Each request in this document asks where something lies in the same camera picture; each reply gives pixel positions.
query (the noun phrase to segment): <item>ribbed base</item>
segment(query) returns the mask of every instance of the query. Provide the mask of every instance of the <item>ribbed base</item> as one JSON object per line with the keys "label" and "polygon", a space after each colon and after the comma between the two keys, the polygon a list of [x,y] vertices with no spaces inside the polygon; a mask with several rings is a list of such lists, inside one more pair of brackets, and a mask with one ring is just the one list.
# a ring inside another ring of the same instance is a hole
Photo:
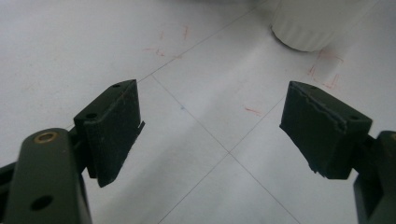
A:
{"label": "ribbed base", "polygon": [[301,51],[315,51],[326,47],[333,32],[323,33],[304,28],[278,9],[272,23],[275,36],[287,46]]}

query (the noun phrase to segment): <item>floor tile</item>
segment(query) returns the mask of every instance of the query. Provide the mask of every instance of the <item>floor tile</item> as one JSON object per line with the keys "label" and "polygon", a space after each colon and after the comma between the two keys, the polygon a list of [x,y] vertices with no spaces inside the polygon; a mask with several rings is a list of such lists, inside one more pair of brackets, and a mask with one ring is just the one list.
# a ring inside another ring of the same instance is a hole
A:
{"label": "floor tile", "polygon": [[228,150],[316,58],[275,40],[273,10],[262,4],[154,74]]}
{"label": "floor tile", "polygon": [[161,222],[168,223],[297,221],[229,155]]}
{"label": "floor tile", "polygon": [[348,180],[314,174],[304,156],[278,127],[284,101],[232,154],[300,222],[357,223],[353,173]]}
{"label": "floor tile", "polygon": [[94,223],[157,224],[227,153],[152,77],[138,89],[147,124],[118,179],[85,176]]}
{"label": "floor tile", "polygon": [[108,86],[141,80],[260,2],[2,1],[0,165],[31,133],[71,126]]}

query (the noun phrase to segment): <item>white cylindrical object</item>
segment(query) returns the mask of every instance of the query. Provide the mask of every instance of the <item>white cylindrical object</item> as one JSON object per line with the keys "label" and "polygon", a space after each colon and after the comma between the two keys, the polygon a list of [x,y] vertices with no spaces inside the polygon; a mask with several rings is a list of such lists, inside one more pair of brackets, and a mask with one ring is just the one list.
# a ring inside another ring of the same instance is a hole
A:
{"label": "white cylindrical object", "polygon": [[350,29],[376,0],[281,0],[272,22],[275,36],[293,49],[323,49]]}

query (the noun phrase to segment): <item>black rubber pad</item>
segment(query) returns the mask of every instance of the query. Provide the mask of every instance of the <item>black rubber pad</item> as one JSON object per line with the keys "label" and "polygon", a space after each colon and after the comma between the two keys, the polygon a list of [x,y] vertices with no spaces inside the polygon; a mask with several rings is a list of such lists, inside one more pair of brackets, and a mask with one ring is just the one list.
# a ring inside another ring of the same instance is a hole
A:
{"label": "black rubber pad", "polygon": [[354,146],[372,120],[314,86],[291,81],[280,128],[300,149],[314,172],[347,179]]}
{"label": "black rubber pad", "polygon": [[88,169],[100,187],[113,182],[140,134],[136,80],[109,87],[74,118],[78,137],[90,149]]}

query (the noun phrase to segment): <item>tile grout line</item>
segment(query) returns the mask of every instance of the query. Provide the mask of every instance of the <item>tile grout line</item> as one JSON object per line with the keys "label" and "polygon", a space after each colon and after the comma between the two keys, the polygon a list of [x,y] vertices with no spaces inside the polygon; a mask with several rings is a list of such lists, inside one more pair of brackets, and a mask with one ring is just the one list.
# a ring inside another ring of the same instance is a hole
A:
{"label": "tile grout line", "polygon": [[269,195],[271,195],[271,197],[283,208],[285,209],[285,211],[299,224],[301,224],[301,222],[288,210],[286,209],[286,207],[277,200],[277,198],[244,166],[242,165],[242,163],[233,155],[230,153],[230,155],[239,163],[240,166],[242,166],[242,168],[244,168],[248,174],[250,174],[251,177],[253,177],[254,180],[256,180],[256,182],[262,186],[262,188],[268,192]]}
{"label": "tile grout line", "polygon": [[204,176],[204,177],[202,177],[199,181],[198,181],[198,183],[194,186],[194,187],[192,187],[192,189],[186,194],[186,195],[184,195],[184,197],[180,200],[180,201],[178,201],[178,203],[158,222],[158,224],[160,224],[160,223],[162,223],[163,222],[163,220],[166,218],[166,217],[168,217],[168,215],[169,214],[171,214],[171,212],[173,211],[173,210],[175,210],[175,208],[181,203],[181,202],[183,202],[183,200],[187,197],[187,196],[189,196],[189,194],[199,185],[199,184],[201,184],[201,182],[208,176],[208,175],[210,175],[211,173],[212,173],[212,171],[214,170],[214,169],[216,169],[216,167],[218,167],[219,166],[219,164],[221,164],[221,162],[222,161],[224,161],[224,159],[228,156],[228,155],[230,155],[230,152],[228,152],[226,155],[224,155],[224,157],[223,158],[221,158],[221,160],[215,165],[215,166],[213,166],[213,168]]}
{"label": "tile grout line", "polygon": [[271,111],[273,111],[273,109],[279,105],[280,102],[282,102],[282,100],[286,97],[286,95],[284,95],[269,111],[268,113],[266,113],[264,115],[264,117],[262,117],[251,129],[250,131],[247,132],[247,134],[245,134],[245,136],[230,150],[230,153],[233,152],[234,149],[236,149],[239,144],[241,144],[241,142],[262,122],[263,119],[265,119],[270,113]]}
{"label": "tile grout line", "polygon": [[[221,29],[219,29],[218,31],[216,31],[214,34],[208,36],[207,38],[203,39],[202,41],[198,42],[197,44],[195,44],[194,46],[192,46],[191,48],[187,49],[186,51],[184,51],[183,53],[181,53],[180,55],[185,54],[186,52],[190,51],[191,49],[194,49],[196,46],[200,45],[201,43],[205,42],[207,39],[209,39],[210,37],[218,34],[219,32],[221,32],[222,30],[226,29],[227,27],[229,27],[231,24],[233,24],[234,22],[242,19],[243,17],[245,17],[248,13],[250,13],[251,11],[253,11],[254,9],[256,9],[257,7],[261,6],[262,4],[264,4],[266,1],[262,2],[261,4],[258,4],[256,7],[251,8],[248,12],[246,12],[245,14],[243,14],[242,16],[236,18],[235,20],[231,21],[229,24],[225,25],[224,27],[222,27]],[[153,73],[149,74],[148,76],[142,78],[141,80],[139,80],[138,82],[146,79],[149,76],[152,76],[154,78],[154,80],[157,81],[158,84],[160,84],[175,100],[176,102],[181,105],[184,106],[168,89],[165,88],[165,86],[153,75],[155,74],[157,71],[159,71],[160,69],[162,69],[163,67],[165,67],[166,65],[168,65],[169,63],[171,63],[172,61],[174,61],[175,59],[171,60],[170,62],[164,64],[163,66],[161,66],[160,68],[158,68],[157,70],[155,70]],[[221,146],[222,148],[227,152],[226,155],[224,155],[224,157],[203,177],[201,178],[200,181],[198,181],[198,183],[158,222],[158,224],[162,223],[164,219],[166,219],[169,214],[181,203],[183,202],[183,200],[190,195],[190,193],[209,175],[212,173],[212,171],[214,169],[216,169],[216,167],[219,166],[219,164],[228,156],[231,155],[231,151],[228,151],[227,148],[225,148],[225,146],[215,137],[213,136],[213,134],[186,108],[185,109],[187,111],[187,113],[190,114],[190,116],[192,116],[193,119],[195,119],[199,125],[204,128],[204,130],[206,130],[207,133],[209,133],[213,139],[215,139]]]}
{"label": "tile grout line", "polygon": [[[165,86],[157,80],[157,78],[155,76],[153,76],[154,80],[157,81],[158,84],[160,84],[161,87],[163,87],[164,90],[166,90],[166,92],[168,92],[169,95],[172,96],[172,98],[174,98],[174,100],[182,107],[184,107],[184,105],[168,90],[165,88]],[[225,146],[186,108],[184,107],[184,110],[193,118],[195,119],[195,121],[207,132],[209,133],[210,136],[212,136],[213,139],[216,140],[216,142],[218,142],[221,147],[227,152],[230,153],[230,151],[227,150],[227,148],[225,148]]]}
{"label": "tile grout line", "polygon": [[[263,1],[261,3],[259,3],[257,6],[252,7],[250,9],[247,10],[246,13],[242,14],[241,16],[239,16],[238,18],[235,18],[234,20],[230,21],[228,24],[224,25],[223,27],[221,27],[220,29],[218,29],[217,31],[215,31],[213,34],[205,37],[203,40],[199,41],[198,43],[192,45],[189,49],[186,49],[185,51],[183,51],[182,53],[179,54],[179,56],[184,55],[185,53],[189,52],[190,50],[194,49],[195,47],[197,47],[198,45],[204,43],[207,39],[211,38],[212,36],[220,33],[221,31],[225,30],[227,27],[231,26],[234,22],[239,21],[240,19],[242,19],[243,17],[245,17],[247,14],[249,14],[251,11],[255,10],[256,8],[258,8],[259,6],[263,5],[267,3],[267,1]],[[137,81],[137,83],[139,83],[140,81],[143,81],[144,79],[146,79],[149,76],[154,75],[156,72],[158,72],[159,70],[161,70],[162,68],[164,68],[166,65],[168,65],[169,63],[173,62],[174,60],[176,60],[177,58],[172,59],[171,61],[163,64],[162,66],[160,66],[158,69],[156,69],[154,72],[146,75],[145,77],[143,77],[142,79],[140,79],[139,81]]]}

